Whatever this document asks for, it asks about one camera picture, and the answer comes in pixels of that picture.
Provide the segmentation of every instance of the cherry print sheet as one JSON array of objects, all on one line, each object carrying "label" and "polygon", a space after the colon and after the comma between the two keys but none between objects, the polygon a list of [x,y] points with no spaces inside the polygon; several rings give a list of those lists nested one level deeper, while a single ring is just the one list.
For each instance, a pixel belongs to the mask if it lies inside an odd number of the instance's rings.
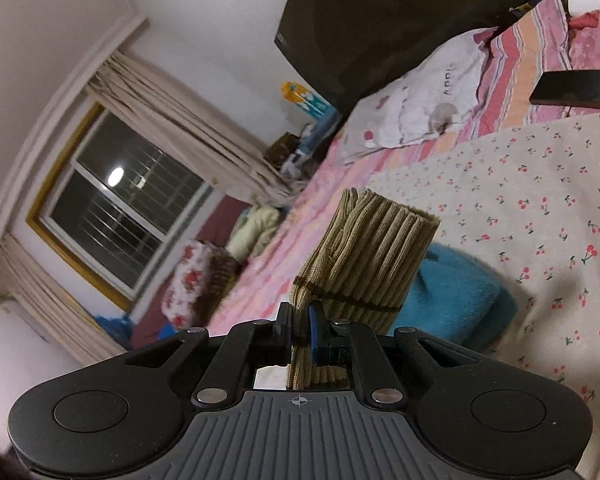
[{"label": "cherry print sheet", "polygon": [[493,356],[582,396],[594,433],[577,471],[600,480],[600,114],[502,130],[368,187],[439,215],[437,242],[502,277],[520,310]]}]

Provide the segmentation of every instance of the pink bed sheet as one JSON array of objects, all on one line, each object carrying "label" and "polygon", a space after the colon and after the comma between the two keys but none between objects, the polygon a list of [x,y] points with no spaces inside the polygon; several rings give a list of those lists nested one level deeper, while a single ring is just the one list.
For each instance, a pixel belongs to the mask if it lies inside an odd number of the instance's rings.
[{"label": "pink bed sheet", "polygon": [[[570,30],[569,60],[573,69],[600,68],[600,56],[593,49],[595,32],[595,27]],[[478,93],[485,88],[481,84]],[[568,114],[596,112],[598,110],[590,108],[572,108]],[[336,140],[275,238],[264,253],[248,265],[222,301],[208,326],[210,334],[225,334],[234,324],[245,320],[275,318],[280,301],[286,298],[294,277],[320,241],[344,189],[364,187],[375,172],[408,166],[433,153],[446,152],[460,142],[492,133],[494,128],[485,124],[486,121],[482,121],[476,127],[474,122],[459,134],[447,133],[419,146],[381,150],[348,166],[340,166],[336,161]]]}]

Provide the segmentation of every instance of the smartphone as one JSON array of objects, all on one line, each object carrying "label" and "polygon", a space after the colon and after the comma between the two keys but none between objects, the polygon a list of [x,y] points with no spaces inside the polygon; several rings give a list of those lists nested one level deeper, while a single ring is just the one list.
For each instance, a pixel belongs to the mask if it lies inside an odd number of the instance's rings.
[{"label": "smartphone", "polygon": [[529,102],[533,105],[579,106],[600,110],[600,70],[544,72]]}]

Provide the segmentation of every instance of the headboard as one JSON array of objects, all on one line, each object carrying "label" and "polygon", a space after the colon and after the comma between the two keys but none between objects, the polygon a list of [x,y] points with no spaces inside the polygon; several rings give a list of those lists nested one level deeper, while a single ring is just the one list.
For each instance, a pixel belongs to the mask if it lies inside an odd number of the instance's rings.
[{"label": "headboard", "polygon": [[275,42],[347,114],[363,96],[466,30],[508,26],[529,0],[288,0]]}]

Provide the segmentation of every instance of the gray ribbed panel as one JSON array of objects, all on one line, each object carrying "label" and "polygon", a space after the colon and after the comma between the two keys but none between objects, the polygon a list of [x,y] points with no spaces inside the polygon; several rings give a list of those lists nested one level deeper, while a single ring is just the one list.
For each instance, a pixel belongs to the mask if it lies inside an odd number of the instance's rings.
[{"label": "gray ribbed panel", "polygon": [[[118,480],[476,480],[424,447],[397,413],[353,392],[247,392],[237,406],[195,416],[163,457]],[[573,471],[551,477],[575,480]]]}]

